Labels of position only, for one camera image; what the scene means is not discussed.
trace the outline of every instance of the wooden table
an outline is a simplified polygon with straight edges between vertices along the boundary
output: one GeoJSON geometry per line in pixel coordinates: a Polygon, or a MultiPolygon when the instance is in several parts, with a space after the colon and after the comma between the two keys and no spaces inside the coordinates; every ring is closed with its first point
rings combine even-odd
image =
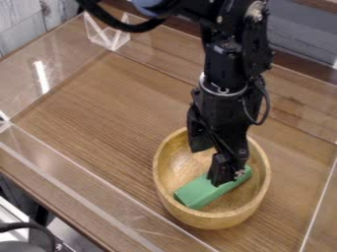
{"type": "MultiPolygon", "coordinates": [[[[77,22],[62,28],[76,32],[77,22]]],[[[173,230],[167,231],[161,221],[141,220],[140,212],[119,209],[124,199],[116,198],[111,184],[218,251],[298,251],[335,159],[337,89],[279,66],[266,74],[274,109],[266,124],[251,127],[250,136],[271,162],[271,187],[243,224],[228,230],[196,230],[163,209],[151,162],[161,140],[185,125],[201,64],[197,39],[165,29],[133,36],[117,53],[100,53],[13,119],[81,167],[58,161],[41,143],[32,145],[22,136],[21,152],[40,169],[32,165],[26,169],[26,163],[0,151],[1,172],[108,251],[151,250],[112,225],[111,216],[124,212],[135,215],[129,226],[144,238],[180,251],[175,246],[180,241],[168,235],[173,230]]],[[[335,251],[335,226],[320,229],[310,241],[323,251],[335,251]]]]}

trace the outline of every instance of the green block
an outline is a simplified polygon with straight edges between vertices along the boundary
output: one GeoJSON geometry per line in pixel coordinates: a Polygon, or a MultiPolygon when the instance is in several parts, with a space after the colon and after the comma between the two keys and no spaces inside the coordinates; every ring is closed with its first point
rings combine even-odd
{"type": "Polygon", "coordinates": [[[211,185],[211,181],[207,179],[207,175],[204,174],[175,191],[173,198],[189,209],[199,210],[224,193],[231,191],[244,181],[247,181],[251,175],[252,169],[246,164],[244,175],[239,177],[236,181],[230,181],[218,187],[214,187],[211,185]]]}

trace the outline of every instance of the black cable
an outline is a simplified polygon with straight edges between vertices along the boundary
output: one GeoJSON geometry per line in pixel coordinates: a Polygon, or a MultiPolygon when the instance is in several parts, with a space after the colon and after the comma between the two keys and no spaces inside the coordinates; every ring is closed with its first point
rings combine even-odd
{"type": "Polygon", "coordinates": [[[123,32],[148,32],[164,23],[164,19],[151,19],[140,24],[129,25],[119,21],[112,15],[97,5],[94,0],[76,0],[80,7],[89,12],[108,26],[123,32]]]}
{"type": "Polygon", "coordinates": [[[53,252],[56,249],[56,240],[54,240],[53,234],[45,227],[42,227],[38,224],[26,223],[26,222],[0,223],[0,233],[8,232],[16,229],[22,229],[22,228],[36,229],[45,233],[49,239],[49,247],[50,247],[49,252],[53,252]]]}
{"type": "Polygon", "coordinates": [[[247,116],[248,121],[254,125],[260,126],[264,123],[264,121],[267,120],[267,118],[268,118],[268,114],[270,114],[270,110],[271,110],[271,102],[270,102],[268,93],[267,93],[266,88],[264,88],[266,84],[264,84],[263,77],[259,77],[256,80],[254,80],[254,84],[255,84],[255,87],[259,90],[259,92],[262,93],[263,98],[266,100],[266,111],[264,111],[264,114],[263,114],[263,116],[262,116],[262,118],[260,118],[259,121],[254,120],[254,118],[248,114],[244,97],[242,98],[242,105],[243,105],[243,111],[244,111],[244,114],[247,116]]]}

